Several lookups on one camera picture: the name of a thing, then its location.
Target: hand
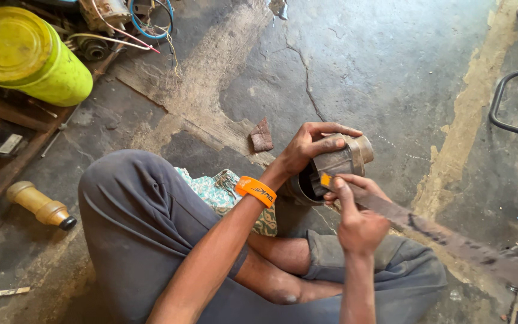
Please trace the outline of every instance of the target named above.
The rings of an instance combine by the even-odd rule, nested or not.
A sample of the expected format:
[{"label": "hand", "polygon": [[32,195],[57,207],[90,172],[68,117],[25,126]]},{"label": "hand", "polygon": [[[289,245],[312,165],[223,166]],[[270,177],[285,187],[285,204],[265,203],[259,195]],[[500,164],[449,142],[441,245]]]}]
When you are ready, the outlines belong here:
[{"label": "hand", "polygon": [[372,210],[359,211],[353,200],[353,192],[345,181],[387,201],[391,200],[372,180],[356,175],[338,175],[335,178],[335,194],[341,201],[341,223],[337,232],[339,243],[346,256],[372,258],[373,252],[387,234],[390,222]]},{"label": "hand", "polygon": [[325,134],[332,133],[353,137],[363,135],[359,130],[338,123],[304,123],[275,161],[283,168],[287,177],[296,175],[308,165],[310,159],[321,153],[337,151],[345,146],[345,140],[342,138],[318,141],[325,137]]}]

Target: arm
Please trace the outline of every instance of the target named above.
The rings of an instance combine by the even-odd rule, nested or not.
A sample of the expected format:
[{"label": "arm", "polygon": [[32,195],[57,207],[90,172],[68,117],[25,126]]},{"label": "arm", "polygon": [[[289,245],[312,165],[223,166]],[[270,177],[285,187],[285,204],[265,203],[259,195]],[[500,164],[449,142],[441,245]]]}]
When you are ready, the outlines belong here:
[{"label": "arm", "polygon": [[[322,133],[360,136],[361,132],[336,123],[305,123],[283,153],[265,170],[259,181],[276,191],[309,159],[345,145],[343,139],[321,139]],[[225,280],[235,258],[265,205],[245,195],[225,217],[193,247],[173,278],[155,301],[148,323],[195,323]]]},{"label": "arm", "polygon": [[373,252],[389,230],[389,220],[372,210],[359,211],[353,193],[345,181],[389,200],[369,179],[356,175],[338,175],[335,193],[325,195],[327,202],[341,201],[341,223],[337,236],[345,253],[345,285],[341,301],[341,324],[375,323]]}]

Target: dark gray pants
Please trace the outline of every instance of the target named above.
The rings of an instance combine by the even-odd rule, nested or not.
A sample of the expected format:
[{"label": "dark gray pants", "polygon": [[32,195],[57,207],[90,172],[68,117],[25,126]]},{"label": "dark gray pants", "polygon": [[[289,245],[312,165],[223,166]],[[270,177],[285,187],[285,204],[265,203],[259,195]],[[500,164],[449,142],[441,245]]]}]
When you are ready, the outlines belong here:
[{"label": "dark gray pants", "polygon": [[[104,297],[119,323],[144,323],[179,264],[219,221],[163,158],[123,150],[93,163],[79,182],[79,208],[89,254]],[[413,323],[447,284],[430,248],[388,236],[392,251],[375,275],[378,323]],[[342,282],[337,238],[309,231],[308,279]],[[271,304],[233,281],[247,255],[243,248],[199,323],[338,323],[341,296],[304,304]]]}]

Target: white wire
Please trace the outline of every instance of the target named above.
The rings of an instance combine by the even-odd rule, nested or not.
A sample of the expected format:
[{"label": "white wire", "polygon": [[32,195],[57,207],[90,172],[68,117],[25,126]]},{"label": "white wire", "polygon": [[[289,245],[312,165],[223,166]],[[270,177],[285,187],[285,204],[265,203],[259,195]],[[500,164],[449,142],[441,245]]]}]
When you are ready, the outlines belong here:
[{"label": "white wire", "polygon": [[142,40],[140,40],[140,39],[138,39],[138,38],[136,38],[136,37],[134,37],[133,35],[130,35],[130,34],[128,34],[128,33],[126,33],[126,32],[124,32],[124,31],[122,31],[122,30],[120,30],[120,29],[117,29],[117,28],[115,28],[115,27],[111,26],[111,25],[110,25],[110,24],[109,24],[109,23],[108,23],[108,22],[103,18],[103,16],[102,16],[102,15],[101,15],[101,13],[99,12],[99,9],[97,9],[97,4],[95,4],[95,0],[91,0],[91,4],[93,4],[93,7],[95,8],[95,12],[97,12],[97,15],[99,15],[99,18],[101,18],[101,20],[103,20],[103,22],[105,23],[105,25],[107,25],[107,26],[111,27],[113,30],[118,31],[119,33],[122,33],[122,34],[124,34],[125,36],[127,36],[127,37],[129,37],[129,38],[131,38],[131,39],[133,39],[133,40],[136,40],[136,41],[140,42],[141,44],[143,44],[143,45],[147,46],[149,49],[154,50],[155,52],[159,53],[159,51],[158,51],[157,49],[153,48],[153,46],[149,46],[149,44],[145,43],[144,41],[142,41]]},{"label": "white wire", "polygon": [[135,45],[135,44],[132,44],[132,43],[129,43],[129,42],[126,42],[126,41],[122,41],[122,40],[120,41],[119,39],[112,39],[112,38],[109,38],[109,37],[104,37],[104,36],[100,36],[100,35],[96,35],[96,34],[87,34],[87,33],[71,34],[71,35],[69,35],[69,37],[67,39],[72,39],[74,37],[81,37],[81,36],[86,36],[86,37],[91,37],[91,38],[98,38],[98,39],[104,39],[106,41],[107,40],[108,41],[114,41],[115,43],[121,43],[121,44],[129,45],[129,46],[141,48],[142,50],[150,50],[151,49],[150,47],[143,47],[143,46]]}]

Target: blue wire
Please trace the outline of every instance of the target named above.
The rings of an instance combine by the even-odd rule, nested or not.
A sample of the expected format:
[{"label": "blue wire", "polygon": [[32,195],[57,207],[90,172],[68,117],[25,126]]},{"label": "blue wire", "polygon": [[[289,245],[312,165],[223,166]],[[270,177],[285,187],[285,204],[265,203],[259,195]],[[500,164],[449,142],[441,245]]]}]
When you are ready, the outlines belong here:
[{"label": "blue wire", "polygon": [[[134,2],[134,0],[129,0],[129,1],[130,1],[129,8],[131,8],[131,10],[133,10],[133,2]],[[166,1],[167,1],[167,5],[169,7],[169,13],[171,14],[170,15],[171,16],[171,20],[173,21],[173,8],[171,7],[171,2],[169,2],[169,0],[166,0]],[[137,28],[137,30],[139,30],[140,33],[142,33],[144,36],[146,36],[148,38],[151,38],[151,39],[162,39],[162,38],[167,37],[167,32],[162,33],[161,35],[157,35],[157,36],[149,35],[148,33],[146,33],[143,29],[141,29],[141,27],[139,26],[139,24],[135,20],[135,15],[134,14],[131,15],[131,22],[133,23],[133,26],[135,26],[135,28]]]}]

